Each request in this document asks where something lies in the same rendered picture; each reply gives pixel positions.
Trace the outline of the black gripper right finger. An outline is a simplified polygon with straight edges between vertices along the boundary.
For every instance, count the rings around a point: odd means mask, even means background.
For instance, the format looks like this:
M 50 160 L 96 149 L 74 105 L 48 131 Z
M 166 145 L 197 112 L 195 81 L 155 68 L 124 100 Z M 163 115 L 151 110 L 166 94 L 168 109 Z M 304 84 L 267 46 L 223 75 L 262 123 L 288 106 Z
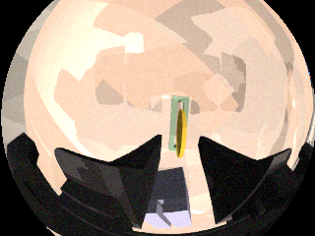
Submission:
M 205 135 L 201 135 L 197 147 L 212 198 L 214 224 L 232 220 L 232 214 L 251 198 L 268 174 L 287 164 L 292 150 L 290 147 L 253 160 Z

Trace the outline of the grey box side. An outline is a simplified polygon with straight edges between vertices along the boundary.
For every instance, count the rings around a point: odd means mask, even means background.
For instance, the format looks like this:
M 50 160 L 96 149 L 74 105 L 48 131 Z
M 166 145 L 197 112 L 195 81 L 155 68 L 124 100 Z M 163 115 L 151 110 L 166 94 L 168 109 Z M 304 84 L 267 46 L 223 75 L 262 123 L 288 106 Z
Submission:
M 162 207 L 164 206 L 164 200 L 173 200 L 173 198 L 186 197 L 190 211 L 189 192 L 188 186 L 186 185 L 188 184 L 186 184 L 184 168 L 182 168 L 182 166 L 158 170 L 150 201 L 158 200 Z

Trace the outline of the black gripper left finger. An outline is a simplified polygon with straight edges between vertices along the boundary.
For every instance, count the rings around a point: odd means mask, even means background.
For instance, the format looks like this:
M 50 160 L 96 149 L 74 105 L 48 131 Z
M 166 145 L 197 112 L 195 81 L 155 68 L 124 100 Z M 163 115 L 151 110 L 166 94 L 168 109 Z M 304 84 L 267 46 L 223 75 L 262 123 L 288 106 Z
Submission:
M 134 228 L 143 228 L 161 158 L 162 134 L 107 162 L 66 148 L 55 149 L 64 176 L 122 204 Z

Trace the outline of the gold coin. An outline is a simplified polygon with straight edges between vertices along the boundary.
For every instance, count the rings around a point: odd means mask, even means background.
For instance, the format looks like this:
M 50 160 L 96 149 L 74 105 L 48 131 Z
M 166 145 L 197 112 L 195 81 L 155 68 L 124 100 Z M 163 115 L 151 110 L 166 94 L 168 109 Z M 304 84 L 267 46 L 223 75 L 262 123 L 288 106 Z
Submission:
M 186 145 L 186 118 L 185 111 L 180 110 L 177 121 L 177 139 L 176 139 L 176 154 L 177 157 L 184 156 Z

